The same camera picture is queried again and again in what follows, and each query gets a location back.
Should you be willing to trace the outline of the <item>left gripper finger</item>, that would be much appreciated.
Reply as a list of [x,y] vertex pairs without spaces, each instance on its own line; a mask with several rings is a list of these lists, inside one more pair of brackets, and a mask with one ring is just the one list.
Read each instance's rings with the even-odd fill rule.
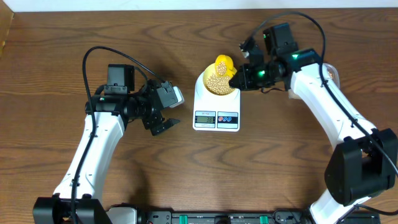
[[170,118],[150,128],[151,134],[157,136],[180,122],[179,119]]
[[184,97],[179,87],[170,82],[163,82],[157,89],[157,94],[164,108],[174,108],[184,103]]

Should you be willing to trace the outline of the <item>yellow scoop cup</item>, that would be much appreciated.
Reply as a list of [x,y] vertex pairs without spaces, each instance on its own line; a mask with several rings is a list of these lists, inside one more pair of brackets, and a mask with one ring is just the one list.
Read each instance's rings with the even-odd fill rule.
[[215,61],[215,70],[216,70],[216,65],[218,62],[220,61],[225,61],[226,62],[226,66],[227,66],[227,72],[223,77],[229,77],[229,78],[233,78],[233,76],[236,74],[237,70],[234,67],[234,63],[233,60],[230,56],[227,55],[219,55],[216,58]]

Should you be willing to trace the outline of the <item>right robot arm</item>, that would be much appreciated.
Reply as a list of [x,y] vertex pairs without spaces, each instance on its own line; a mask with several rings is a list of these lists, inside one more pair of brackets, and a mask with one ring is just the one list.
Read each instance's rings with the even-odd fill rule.
[[312,223],[338,223],[364,204],[393,188],[397,177],[397,136],[379,130],[342,94],[328,74],[322,56],[299,49],[286,23],[263,32],[265,51],[253,37],[239,47],[248,62],[230,85],[242,91],[283,82],[309,107],[326,132],[333,154],[326,167],[326,190],[309,208]]

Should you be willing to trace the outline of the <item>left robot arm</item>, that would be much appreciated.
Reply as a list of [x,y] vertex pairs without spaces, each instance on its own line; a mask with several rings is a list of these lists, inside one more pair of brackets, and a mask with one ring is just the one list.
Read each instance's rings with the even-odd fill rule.
[[51,197],[39,197],[35,223],[145,223],[146,214],[122,203],[109,210],[101,204],[103,187],[114,150],[128,122],[142,120],[156,136],[178,123],[161,111],[184,102],[170,82],[149,80],[137,93],[127,85],[99,87],[86,104],[85,128],[67,173]]

